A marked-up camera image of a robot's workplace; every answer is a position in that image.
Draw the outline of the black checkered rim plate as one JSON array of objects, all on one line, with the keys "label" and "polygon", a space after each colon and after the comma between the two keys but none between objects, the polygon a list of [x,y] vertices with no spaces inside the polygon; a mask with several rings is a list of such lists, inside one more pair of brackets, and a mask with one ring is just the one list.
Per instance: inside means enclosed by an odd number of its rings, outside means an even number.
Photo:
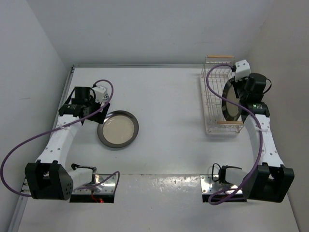
[{"label": "black checkered rim plate", "polygon": [[233,81],[233,78],[229,79],[226,82],[222,92],[222,97],[228,100],[221,100],[222,113],[226,121],[238,121],[241,113],[239,107],[231,103],[233,102],[239,104],[239,98],[236,96],[232,85]]}]

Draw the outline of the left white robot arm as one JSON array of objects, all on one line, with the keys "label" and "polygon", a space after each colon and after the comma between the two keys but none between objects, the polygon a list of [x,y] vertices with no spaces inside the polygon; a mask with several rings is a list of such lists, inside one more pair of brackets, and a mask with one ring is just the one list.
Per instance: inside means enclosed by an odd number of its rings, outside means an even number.
[{"label": "left white robot arm", "polygon": [[25,167],[32,198],[68,200],[72,192],[94,181],[95,167],[72,165],[66,171],[66,160],[73,139],[85,120],[102,124],[109,109],[107,89],[100,85],[75,87],[58,111],[56,131],[34,163]]}]

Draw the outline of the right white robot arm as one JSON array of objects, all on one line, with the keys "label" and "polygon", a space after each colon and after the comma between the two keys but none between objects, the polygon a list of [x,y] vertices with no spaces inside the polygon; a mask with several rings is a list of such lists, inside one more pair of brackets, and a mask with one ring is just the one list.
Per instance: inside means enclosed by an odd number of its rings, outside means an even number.
[{"label": "right white robot arm", "polygon": [[239,100],[239,113],[248,132],[256,163],[250,172],[224,165],[219,169],[218,182],[241,187],[246,199],[280,203],[295,174],[279,157],[272,137],[270,112],[262,101],[267,81],[268,78],[258,73],[230,79],[230,85]]}]

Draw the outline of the silver rimmed cream plate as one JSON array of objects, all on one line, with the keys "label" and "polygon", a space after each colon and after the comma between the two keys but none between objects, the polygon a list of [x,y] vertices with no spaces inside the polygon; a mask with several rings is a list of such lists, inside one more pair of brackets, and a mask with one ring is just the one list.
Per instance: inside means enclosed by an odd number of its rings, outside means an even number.
[{"label": "silver rimmed cream plate", "polygon": [[117,110],[106,115],[103,124],[97,127],[99,140],[109,148],[124,148],[137,137],[139,123],[128,111]]}]

